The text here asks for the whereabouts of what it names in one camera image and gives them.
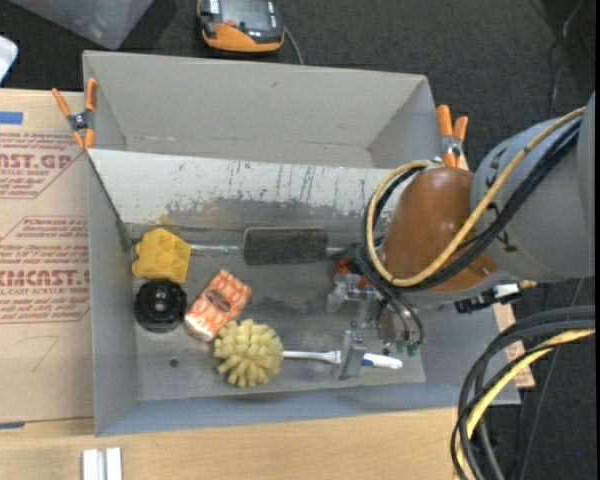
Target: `orange device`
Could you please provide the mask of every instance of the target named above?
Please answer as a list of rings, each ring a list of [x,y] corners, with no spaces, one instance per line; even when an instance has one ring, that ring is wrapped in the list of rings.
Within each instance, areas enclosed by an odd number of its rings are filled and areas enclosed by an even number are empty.
[[[284,42],[282,17],[273,0],[198,0],[204,42],[225,53],[262,54]]]

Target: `black carpet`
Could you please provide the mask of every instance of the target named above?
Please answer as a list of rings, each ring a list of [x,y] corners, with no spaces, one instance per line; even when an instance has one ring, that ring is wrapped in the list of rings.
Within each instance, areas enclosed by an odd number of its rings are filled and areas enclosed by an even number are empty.
[[[308,65],[426,75],[436,104],[469,116],[471,168],[502,140],[585,105],[596,88],[596,0],[278,4]],[[81,90],[82,51],[103,49],[7,0],[0,0],[0,34],[20,49],[3,83],[8,88]],[[195,0],[155,0],[120,51],[206,54],[195,30]],[[268,61],[293,64],[298,57],[287,42]],[[578,305],[595,303],[594,278],[577,288],[577,281],[533,288],[515,304],[516,314],[568,306],[574,295]],[[552,368],[540,361],[534,372],[539,387],[525,394],[522,417],[517,407],[488,413],[503,469],[517,462],[518,471],[525,463],[524,478],[597,478],[595,339],[561,349]],[[401,453],[400,443],[388,446]]]

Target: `cardboard box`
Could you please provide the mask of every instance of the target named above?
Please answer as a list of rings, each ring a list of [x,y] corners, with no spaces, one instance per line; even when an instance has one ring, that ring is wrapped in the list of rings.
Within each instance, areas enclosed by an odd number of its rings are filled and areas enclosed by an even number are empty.
[[[464,372],[498,332],[492,312],[423,313],[428,342],[401,370],[342,381],[329,365],[287,360],[269,384],[241,391],[215,372],[208,345],[182,327],[152,334],[132,311],[143,281],[131,274],[131,246],[161,226],[194,245],[191,301],[225,268],[252,288],[242,316],[276,329],[285,348],[340,348],[356,307],[325,311],[332,262],[249,266],[243,232],[301,224],[325,229],[330,247],[358,242],[364,206],[390,169],[440,154],[426,77],[98,52],[83,60],[85,82],[100,85],[87,169],[98,435],[455,405]],[[375,331],[361,332],[381,353]]]
[[[0,423],[93,414],[85,163],[50,91],[0,89]]]

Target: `cardboard sheet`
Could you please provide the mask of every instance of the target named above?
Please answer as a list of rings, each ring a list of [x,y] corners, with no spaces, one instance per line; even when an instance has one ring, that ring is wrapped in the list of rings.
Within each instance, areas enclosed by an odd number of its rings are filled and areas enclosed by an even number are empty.
[[[86,156],[50,92],[0,111],[23,116],[0,125],[0,423],[91,416]]]

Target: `orange clamp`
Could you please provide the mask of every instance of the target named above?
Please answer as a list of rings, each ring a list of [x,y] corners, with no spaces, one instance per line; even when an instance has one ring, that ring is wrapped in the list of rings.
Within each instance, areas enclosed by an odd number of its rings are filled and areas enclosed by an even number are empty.
[[[60,92],[56,88],[51,89],[51,94],[56,99],[62,115],[69,121],[69,125],[73,130],[73,138],[82,149],[85,147],[91,148],[95,143],[95,132],[91,127],[91,120],[97,107],[98,87],[98,81],[95,78],[88,80],[85,94],[85,110],[80,114],[72,114]],[[84,137],[80,133],[82,130],[84,130]]]

